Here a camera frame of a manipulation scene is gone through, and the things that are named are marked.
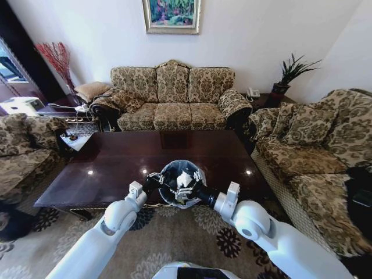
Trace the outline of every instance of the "dark wooden coffee table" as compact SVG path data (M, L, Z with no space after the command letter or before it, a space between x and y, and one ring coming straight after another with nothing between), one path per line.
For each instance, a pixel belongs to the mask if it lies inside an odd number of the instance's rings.
M106 208L128 194L134 180L160 172L169 162L190 160L206 175L208 187L226 192L241 186L240 199L261 200L272 191L233 131L128 131L95 133L55 178L35 206L52 206L85 219L85 209ZM154 191L148 205L163 205Z

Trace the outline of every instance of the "dark fabric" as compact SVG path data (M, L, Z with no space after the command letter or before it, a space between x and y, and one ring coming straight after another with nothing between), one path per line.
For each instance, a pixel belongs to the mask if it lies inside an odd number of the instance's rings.
M363 167L351 167L346 173L352 178L345 182L348 190L348 212L354 225L361 230L363 235L372 240L372 208L360 205L353 201L354 196L360 190L372 192L372 173Z
M0 241L11 241L27 235L34 217L0 202Z
M341 262L358 279L371 279L372 255L342 257Z

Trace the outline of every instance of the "picture frame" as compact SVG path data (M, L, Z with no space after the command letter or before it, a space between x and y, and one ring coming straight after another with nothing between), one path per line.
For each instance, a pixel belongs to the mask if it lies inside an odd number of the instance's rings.
M199 34L201 0L142 0L148 34Z

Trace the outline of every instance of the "sofa cushion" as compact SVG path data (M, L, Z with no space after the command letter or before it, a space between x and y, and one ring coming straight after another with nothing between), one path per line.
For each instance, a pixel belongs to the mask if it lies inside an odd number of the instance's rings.
M31 152L30 138L24 125L24 113L0 117L0 156Z
M230 68L191 68L188 84L190 103L217 103L222 93L233 87L235 73Z
M253 122L256 127L256 133L252 140L256 141L259 138L272 134L278 118L278 113L279 108L259 109L248 117L249 124Z
M156 69L160 103L187 103L188 68L162 66Z
M301 106L292 119L291 127L282 141L286 144L320 144L326 137L337 111Z
M57 152L50 149L1 157L0 200L8 204L19 203L59 160Z
M111 81L114 87L123 89L144 102L158 101L154 68L116 67L111 70Z
M189 130L191 111L188 103L160 103L153 125L156 130Z
M335 90L321 102L339 110L324 146L348 167L372 165L372 93Z
M223 130L226 121L213 103L190 103L192 130Z
M32 143L37 148L59 150L57 130L67 130L68 123L52 116L29 116L24 121Z
M261 138L257 150L282 181L303 174L342 173L346 166L319 146L284 144L274 137Z
M271 135L276 135L282 138L288 132L291 126L291 120L294 114L297 112L300 104L298 103L281 103L277 122Z
M298 176L289 187L332 249L350 257L372 253L372 246L349 218L344 186L349 179L347 174Z
M124 113L117 120L121 130L153 130L157 103L144 103L135 113Z

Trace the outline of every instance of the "patterned carpet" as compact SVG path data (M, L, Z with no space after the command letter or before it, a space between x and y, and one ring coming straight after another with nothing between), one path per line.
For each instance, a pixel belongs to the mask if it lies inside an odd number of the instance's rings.
M69 123L69 129L66 130L68 135L77 135L78 137L84 137L92 135L98 132L98 127L94 123Z
M266 201L264 207L286 220L276 202ZM44 278L102 214L95 212L94 219L84 222L44 209L33 232L0 244L0 278ZM173 261L219 267L241 278L285 278L262 249L206 206L142 209L100 278L147 279Z

